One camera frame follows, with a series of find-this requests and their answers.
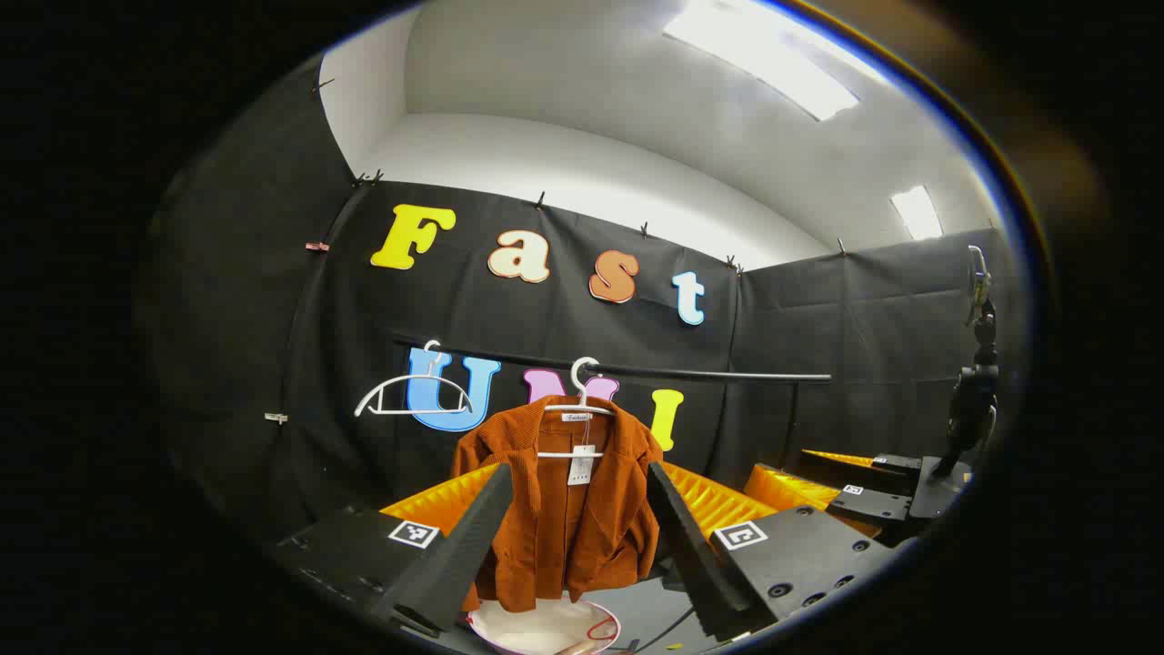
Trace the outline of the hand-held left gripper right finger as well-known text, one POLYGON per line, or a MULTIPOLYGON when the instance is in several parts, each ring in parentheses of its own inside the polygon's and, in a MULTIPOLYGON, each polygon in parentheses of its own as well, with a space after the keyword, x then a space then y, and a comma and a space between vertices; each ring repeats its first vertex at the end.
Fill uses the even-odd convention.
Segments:
POLYGON ((702 631, 719 641, 804 622, 876 581, 901 554, 809 505, 707 535, 662 463, 650 465, 647 497, 702 631))

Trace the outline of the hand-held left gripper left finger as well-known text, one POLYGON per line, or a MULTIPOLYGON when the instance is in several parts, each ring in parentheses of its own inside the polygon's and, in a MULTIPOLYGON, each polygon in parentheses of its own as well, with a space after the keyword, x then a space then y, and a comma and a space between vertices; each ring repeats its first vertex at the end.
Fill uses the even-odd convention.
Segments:
POLYGON ((346 506, 276 540, 267 555, 322 600, 376 629, 452 631, 513 500, 508 463, 478 469, 477 494, 443 535, 435 519, 346 506))

